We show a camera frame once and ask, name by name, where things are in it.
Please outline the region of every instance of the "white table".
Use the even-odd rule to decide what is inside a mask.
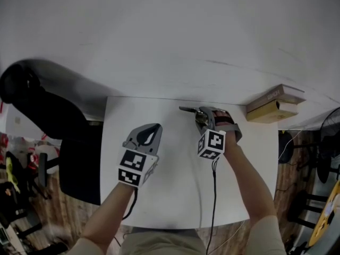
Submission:
[[[131,216],[122,222],[124,225],[168,229],[211,226],[214,201],[211,161],[197,156],[200,135],[194,123],[194,114],[179,110],[179,106],[213,106],[229,111],[243,133],[239,145],[274,196],[278,159],[277,124],[247,122],[244,106],[109,97],[101,143],[101,201],[118,183],[117,156],[130,132],[148,123],[160,123],[163,127],[157,154],[160,157],[158,166],[139,190],[137,203]],[[222,156],[217,165],[215,225],[248,218],[236,177]]]

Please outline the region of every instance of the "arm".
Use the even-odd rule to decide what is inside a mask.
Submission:
[[[98,245],[104,254],[117,233],[133,190],[132,186],[118,183],[85,226],[81,237]]]
[[[228,116],[216,112],[216,116]],[[234,132],[226,133],[224,156],[232,167],[245,208],[250,217],[251,226],[266,216],[276,216],[273,198],[262,177],[248,161],[242,148],[237,145]]]

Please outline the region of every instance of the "floor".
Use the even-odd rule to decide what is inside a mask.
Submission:
[[[310,131],[301,132],[295,139],[294,144],[313,141],[314,133]],[[312,173],[311,179],[308,183],[303,181],[303,177],[307,173],[307,168],[297,171],[299,164],[303,164],[308,160],[305,149],[295,149],[294,155],[290,164],[281,164],[278,166],[277,185],[275,192],[274,203],[277,209],[277,216],[279,219],[279,228],[283,242],[288,244],[292,235],[297,235],[299,225],[290,223],[286,219],[287,209],[295,194],[307,189],[308,192],[312,190],[312,183],[314,181],[315,172]],[[4,178],[5,174],[0,173],[0,178]],[[40,216],[44,227],[42,230],[35,232],[27,239],[32,243],[36,249],[47,247],[57,237],[66,240],[70,247],[72,247],[86,224],[89,217],[96,210],[97,206],[73,199],[63,194],[59,188],[58,173],[55,173],[48,180],[47,192],[52,196],[51,200],[45,201],[42,197],[33,198],[32,204]],[[24,230],[29,228],[29,224],[23,218],[17,220],[15,224]],[[244,249],[250,232],[249,221],[214,227],[213,238],[210,245],[209,252],[214,255],[239,255],[244,254]],[[116,238],[120,243],[123,242],[123,236],[130,231],[130,227],[121,226]],[[198,234],[206,245],[209,240],[210,229],[198,229]],[[118,254],[119,246],[113,241],[109,254]]]

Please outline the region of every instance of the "yellow object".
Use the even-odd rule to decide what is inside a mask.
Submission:
[[[329,227],[329,224],[328,224],[329,212],[327,212],[327,207],[331,206],[331,210],[334,211],[334,213],[336,213],[337,206],[340,203],[340,199],[337,199],[338,194],[340,194],[340,181],[335,183],[333,190],[328,197],[326,205],[324,209],[322,210],[319,220],[309,240],[310,247],[314,245],[321,238],[321,236],[324,234],[326,229]]]
[[[298,114],[298,106],[281,100],[274,100],[246,115],[246,120],[257,123],[273,123]]]
[[[20,189],[18,187],[18,180],[16,177],[12,174],[13,172],[13,164],[10,157],[6,158],[6,172],[7,172],[7,179],[9,182],[11,182],[14,185],[15,190],[20,193]]]

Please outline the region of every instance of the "person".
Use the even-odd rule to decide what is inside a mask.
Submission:
[[[214,116],[228,113],[215,111]],[[246,255],[286,255],[278,228],[274,202],[265,182],[248,161],[235,133],[226,132],[224,156],[232,167],[248,211],[251,232]],[[68,255],[104,255],[113,240],[130,201],[134,187],[118,183],[91,216]],[[134,228],[120,248],[121,255],[203,255],[206,248],[195,230],[155,230]]]

